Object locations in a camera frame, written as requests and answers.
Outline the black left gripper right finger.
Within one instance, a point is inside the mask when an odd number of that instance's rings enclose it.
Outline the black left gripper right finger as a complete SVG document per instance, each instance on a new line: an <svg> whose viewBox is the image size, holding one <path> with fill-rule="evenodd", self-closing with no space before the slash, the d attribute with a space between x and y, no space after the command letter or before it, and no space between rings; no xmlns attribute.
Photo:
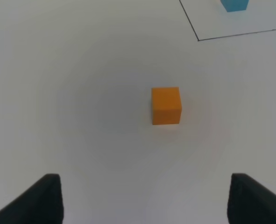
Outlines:
<svg viewBox="0 0 276 224"><path fill-rule="evenodd" d="M234 173L227 218L230 224L276 224L276 194L249 175Z"/></svg>

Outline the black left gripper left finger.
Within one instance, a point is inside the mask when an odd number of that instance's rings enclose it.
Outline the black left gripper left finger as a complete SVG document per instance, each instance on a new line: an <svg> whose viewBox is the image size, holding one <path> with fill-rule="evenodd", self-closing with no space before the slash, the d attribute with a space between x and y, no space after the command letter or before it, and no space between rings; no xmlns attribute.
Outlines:
<svg viewBox="0 0 276 224"><path fill-rule="evenodd" d="M0 210L0 224L61 224L64 203L59 174L46 174Z"/></svg>

